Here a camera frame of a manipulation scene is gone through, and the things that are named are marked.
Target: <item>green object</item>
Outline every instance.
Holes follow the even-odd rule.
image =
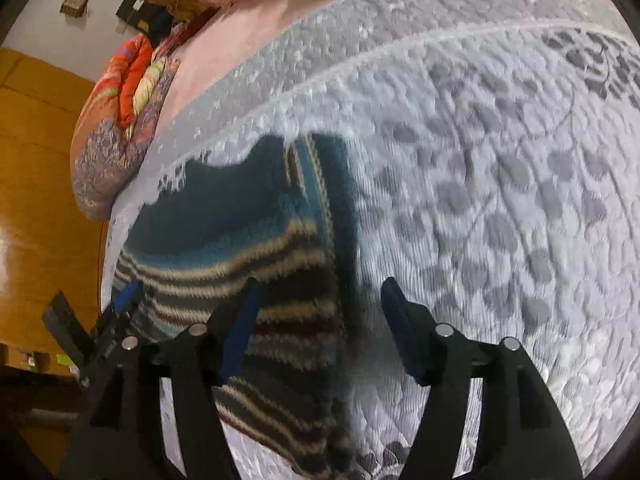
[[[66,354],[56,354],[56,361],[63,366],[76,366],[75,363]]]

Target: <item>white wall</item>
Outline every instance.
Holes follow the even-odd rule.
[[[136,31],[116,32],[122,0],[89,0],[81,18],[60,14],[64,0],[30,0],[2,46],[95,81],[109,58]]]

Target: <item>knitted garment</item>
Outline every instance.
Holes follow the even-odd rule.
[[[120,253],[115,290],[153,289],[134,326],[177,335],[266,285],[240,376],[214,388],[221,417],[309,478],[350,463],[336,370],[353,268],[346,148],[337,137],[263,137],[241,164],[187,163],[181,190],[145,206]]]

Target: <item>striped knit fabric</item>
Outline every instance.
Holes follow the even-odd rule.
[[[344,143],[263,137],[246,160],[185,167],[180,191],[146,206],[120,254],[114,286],[153,294],[135,325],[150,340],[177,335],[237,301],[246,279],[266,284],[240,376],[214,388],[223,419],[324,479],[344,470],[337,368],[353,267]]]

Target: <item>red fabric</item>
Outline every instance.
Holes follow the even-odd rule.
[[[133,113],[133,94],[136,93],[140,80],[145,75],[146,67],[151,63],[151,55],[154,52],[151,42],[145,36],[142,38],[138,50],[134,54],[133,62],[126,69],[121,79],[117,124],[122,129],[129,126],[135,117]]]

